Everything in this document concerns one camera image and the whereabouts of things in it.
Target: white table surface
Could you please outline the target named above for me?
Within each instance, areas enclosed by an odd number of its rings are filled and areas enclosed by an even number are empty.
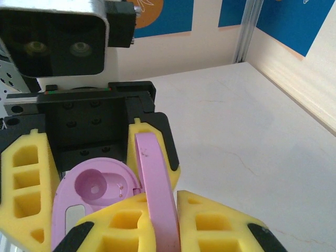
[[[250,64],[150,79],[178,190],[264,221],[288,251],[336,251],[336,138]]]

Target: yellow foam pad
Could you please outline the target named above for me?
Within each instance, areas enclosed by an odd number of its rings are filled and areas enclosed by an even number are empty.
[[[93,222],[77,252],[156,252],[146,194],[138,194],[82,218]]]
[[[177,192],[181,252],[264,252],[247,227],[266,225],[218,202]]]
[[[59,176],[46,133],[32,130],[1,153],[0,231],[25,251],[50,251]]]
[[[141,122],[139,118],[135,118],[134,121],[135,121],[134,124],[129,125],[127,166],[135,173],[135,175],[139,179],[138,164],[136,159],[137,157],[135,154],[135,134],[143,132],[152,132],[156,135],[157,141],[159,142],[159,145],[161,147],[164,160],[166,162],[166,167],[168,170],[168,175],[172,184],[172,189],[175,189],[177,181],[181,174],[181,168],[178,167],[176,171],[172,171],[161,131],[157,130],[156,128],[154,128],[153,126],[149,125],[146,122]]]

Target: pink plastic object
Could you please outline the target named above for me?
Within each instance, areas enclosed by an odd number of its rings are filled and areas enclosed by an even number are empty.
[[[107,157],[76,165],[60,182],[52,208],[51,251],[66,234],[66,210],[82,205],[85,215],[144,192],[132,170]]]
[[[144,185],[156,251],[180,252],[180,229],[165,160],[154,133],[135,135],[140,183]]]

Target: orange circle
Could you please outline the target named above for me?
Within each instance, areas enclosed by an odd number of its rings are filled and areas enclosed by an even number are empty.
[[[136,19],[136,28],[149,26],[159,17],[163,8],[163,0],[130,0],[130,2],[141,8],[141,16]]]

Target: blue poster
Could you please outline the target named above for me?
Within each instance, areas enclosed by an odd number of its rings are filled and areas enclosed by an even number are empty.
[[[306,56],[335,0],[264,0],[257,27]]]
[[[141,8],[135,38],[190,32],[194,0],[131,0]]]
[[[223,0],[218,27],[240,25],[246,0]]]

